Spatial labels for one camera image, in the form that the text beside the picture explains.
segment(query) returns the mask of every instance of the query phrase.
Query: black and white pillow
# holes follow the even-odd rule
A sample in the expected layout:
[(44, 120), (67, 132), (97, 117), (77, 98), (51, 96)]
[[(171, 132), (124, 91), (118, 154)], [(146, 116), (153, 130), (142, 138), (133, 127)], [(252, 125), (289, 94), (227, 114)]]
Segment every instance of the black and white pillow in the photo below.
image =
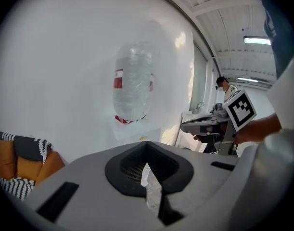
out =
[(33, 190), (35, 182), (21, 177), (6, 180), (0, 176), (0, 186), (6, 193), (10, 193), (23, 201)]
[(39, 146), (39, 152), (40, 152), (40, 155), (43, 157), (43, 164), (45, 163), (45, 160), (47, 158), (47, 150), (50, 149), (51, 144), (48, 143), (46, 140), (43, 140), (43, 139), (34, 139), (34, 141), (38, 141), (38, 146)]
[(10, 134), (10, 133), (2, 133), (1, 138), (4, 141), (14, 141), (15, 135), (14, 134)]

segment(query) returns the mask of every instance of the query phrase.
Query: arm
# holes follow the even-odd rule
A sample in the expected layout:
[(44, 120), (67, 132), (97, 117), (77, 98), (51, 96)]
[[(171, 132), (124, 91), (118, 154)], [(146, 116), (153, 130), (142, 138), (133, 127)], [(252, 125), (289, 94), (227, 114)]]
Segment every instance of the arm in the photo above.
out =
[(235, 144), (244, 142), (261, 142), (266, 136), (276, 133), (281, 129), (281, 124), (274, 113), (268, 117), (253, 120), (247, 126), (242, 128), (235, 139)]

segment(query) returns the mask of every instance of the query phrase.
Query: sofa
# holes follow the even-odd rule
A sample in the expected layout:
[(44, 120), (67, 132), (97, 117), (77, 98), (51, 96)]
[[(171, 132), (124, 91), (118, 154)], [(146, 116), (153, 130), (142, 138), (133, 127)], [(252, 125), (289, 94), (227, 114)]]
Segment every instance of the sofa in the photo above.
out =
[(52, 144), (0, 131), (0, 185), (20, 200), (64, 163)]

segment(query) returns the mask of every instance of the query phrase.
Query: black slot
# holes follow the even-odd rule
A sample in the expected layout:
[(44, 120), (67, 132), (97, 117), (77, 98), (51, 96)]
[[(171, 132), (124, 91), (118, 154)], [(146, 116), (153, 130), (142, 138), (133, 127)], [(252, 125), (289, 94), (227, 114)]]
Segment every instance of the black slot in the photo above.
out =
[(171, 208), (166, 195), (162, 194), (158, 218), (167, 226), (184, 218), (182, 214)]
[(233, 171), (235, 165), (232, 164), (225, 164), (225, 163), (221, 163), (221, 162), (213, 162), (211, 163), (212, 166), (218, 167), (218, 168), (222, 168), (222, 169), (226, 169), (229, 171)]
[(47, 220), (54, 222), (67, 203), (70, 201), (79, 185), (65, 182), (56, 192), (37, 210), (37, 213)]

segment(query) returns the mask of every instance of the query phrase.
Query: faucet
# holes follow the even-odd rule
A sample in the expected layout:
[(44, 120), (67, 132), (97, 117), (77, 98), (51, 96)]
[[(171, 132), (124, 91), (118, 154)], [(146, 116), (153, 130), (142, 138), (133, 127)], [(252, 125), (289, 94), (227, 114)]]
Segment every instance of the faucet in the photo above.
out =
[(196, 114), (198, 114), (199, 112), (200, 112), (200, 107), (199, 107), (199, 104), (203, 104), (203, 106), (205, 105), (205, 103), (203, 102), (203, 101), (200, 101), (199, 103), (198, 103), (198, 105), (197, 105), (197, 108), (196, 109), (193, 109), (193, 114), (194, 115), (196, 115)]

